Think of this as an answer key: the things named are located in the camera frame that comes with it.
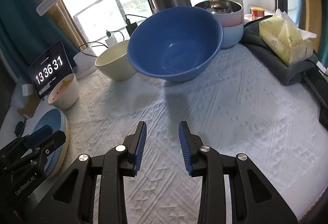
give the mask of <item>clock display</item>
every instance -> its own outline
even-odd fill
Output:
[[[54,73],[54,71],[60,69],[62,65],[63,61],[61,56],[59,55],[54,60],[52,60],[50,64],[45,66],[42,71],[37,73],[35,79],[37,80],[38,84],[40,85],[45,80],[45,78],[48,78],[52,73]]]
[[[73,73],[61,41],[45,51],[29,68],[34,89],[40,99],[49,94],[67,75]]]

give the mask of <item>yellow lid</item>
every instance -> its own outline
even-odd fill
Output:
[[[253,11],[258,11],[258,12],[264,12],[264,9],[263,9],[263,8],[256,7],[256,6],[252,6],[252,7],[251,7],[251,10],[253,10]]]

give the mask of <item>large blue plastic bowl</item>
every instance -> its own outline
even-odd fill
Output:
[[[217,55],[222,38],[221,25],[204,9],[172,7],[152,15],[133,32],[128,59],[142,74],[191,80]]]

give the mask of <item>folded towel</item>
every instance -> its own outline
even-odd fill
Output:
[[[249,22],[244,27],[244,34],[240,41],[245,45],[256,58],[258,58],[275,75],[282,84],[292,85],[302,81],[301,72],[314,67],[314,64],[304,60],[290,67],[271,50],[271,48],[261,39],[259,22],[271,16]],[[318,58],[313,54],[309,60],[315,64]]]

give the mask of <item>metal screw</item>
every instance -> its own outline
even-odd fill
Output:
[[[80,160],[80,161],[86,161],[86,160],[88,160],[88,158],[89,158],[89,157],[88,157],[88,155],[86,155],[86,154],[82,154],[82,155],[79,156],[79,160]]]
[[[118,145],[118,146],[116,146],[115,149],[117,152],[123,152],[125,150],[125,148],[126,147],[124,145]]]
[[[239,154],[238,155],[238,159],[240,159],[241,161],[245,161],[247,159],[247,155],[245,155],[245,154]]]
[[[208,151],[210,150],[210,147],[207,146],[207,145],[202,145],[202,146],[200,147],[200,150],[201,150],[202,152],[208,152]]]

